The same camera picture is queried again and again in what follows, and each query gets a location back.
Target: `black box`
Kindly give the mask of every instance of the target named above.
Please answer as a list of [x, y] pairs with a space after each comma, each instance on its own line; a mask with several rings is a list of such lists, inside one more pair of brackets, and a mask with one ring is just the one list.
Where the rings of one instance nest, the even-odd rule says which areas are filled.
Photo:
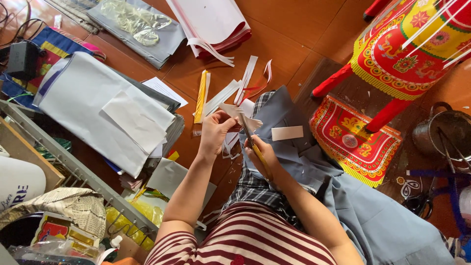
[[38, 56], [38, 47], [29, 41], [11, 44], [7, 74], [23, 81], [35, 78]]

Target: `plastic bag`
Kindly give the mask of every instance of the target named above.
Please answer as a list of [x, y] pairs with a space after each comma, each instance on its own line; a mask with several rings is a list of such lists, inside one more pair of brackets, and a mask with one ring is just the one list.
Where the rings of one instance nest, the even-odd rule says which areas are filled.
[[29, 247], [10, 247], [8, 250], [19, 264], [30, 264], [31, 261], [36, 261], [49, 264], [56, 262], [58, 264], [96, 265], [105, 247], [100, 245], [96, 248], [75, 240], [48, 236], [45, 241]]
[[172, 23], [169, 17], [149, 12], [120, 0], [103, 2], [100, 11], [106, 18], [114, 20], [122, 30], [131, 33], [134, 39], [144, 46], [151, 46], [158, 42], [157, 30]]
[[[153, 224], [157, 225], [157, 227], [160, 227], [160, 223], [162, 223], [163, 212], [159, 207], [152, 206], [142, 201], [136, 201], [131, 205], [133, 205], [134, 208], [136, 208], [140, 213], [142, 213], [145, 217], [151, 220]], [[116, 219], [116, 217], [118, 217], [118, 215], [119, 212], [114, 207], [106, 208], [106, 220], [110, 224], [113, 223], [113, 221]], [[118, 220], [116, 220], [113, 226], [115, 227], [115, 229], [120, 229], [124, 227], [122, 230], [123, 233], [127, 233], [128, 235], [131, 234], [130, 237], [132, 238], [132, 240], [134, 240], [136, 244], [140, 244], [142, 240], [146, 237], [144, 233], [136, 226], [133, 226], [131, 228], [131, 231], [128, 232], [129, 227], [132, 226], [132, 223], [122, 215], [118, 218]], [[144, 243], [142, 243], [141, 245], [144, 250], [150, 250], [153, 246], [154, 242], [150, 238], [146, 238]]]

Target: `red and white striped shirt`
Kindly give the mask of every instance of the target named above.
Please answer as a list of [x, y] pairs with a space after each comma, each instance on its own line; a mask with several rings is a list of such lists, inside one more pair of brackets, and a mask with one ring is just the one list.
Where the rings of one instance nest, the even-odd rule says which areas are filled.
[[145, 265], [336, 264], [319, 241], [296, 230], [269, 208], [237, 202], [198, 245], [194, 235], [173, 232], [157, 242]]

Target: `scissors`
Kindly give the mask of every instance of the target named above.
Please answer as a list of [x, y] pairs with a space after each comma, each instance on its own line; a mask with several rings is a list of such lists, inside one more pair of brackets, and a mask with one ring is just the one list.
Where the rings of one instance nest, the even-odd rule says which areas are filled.
[[260, 149], [257, 147], [257, 145], [253, 142], [253, 139], [252, 137], [250, 136], [251, 134], [253, 134], [253, 132], [249, 129], [249, 126], [247, 126], [247, 123], [245, 122], [245, 119], [244, 119], [244, 115], [243, 114], [240, 114], [240, 119], [242, 120], [242, 128], [244, 129], [245, 131], [245, 134], [247, 135], [247, 143], [248, 143], [248, 147], [250, 149], [252, 149], [255, 154], [257, 155], [257, 157], [260, 159], [260, 161], [262, 162], [263, 164], [263, 167], [265, 168], [265, 171], [267, 172], [267, 176], [263, 176], [265, 178], [265, 180], [268, 182], [268, 183], [271, 183], [273, 181], [273, 175], [271, 173], [271, 170], [270, 170], [270, 167], [268, 166], [267, 164], [267, 161], [265, 160], [265, 158], [263, 157], [263, 154], [262, 152], [260, 152]]

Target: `newspaper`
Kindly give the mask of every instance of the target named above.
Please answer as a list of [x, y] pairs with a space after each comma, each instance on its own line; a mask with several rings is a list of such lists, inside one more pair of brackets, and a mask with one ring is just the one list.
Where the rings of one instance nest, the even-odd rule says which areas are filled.
[[28, 213], [42, 211], [69, 216], [79, 228], [99, 238], [105, 236], [103, 197], [91, 189], [83, 188], [57, 188], [3, 211], [0, 214], [0, 230]]

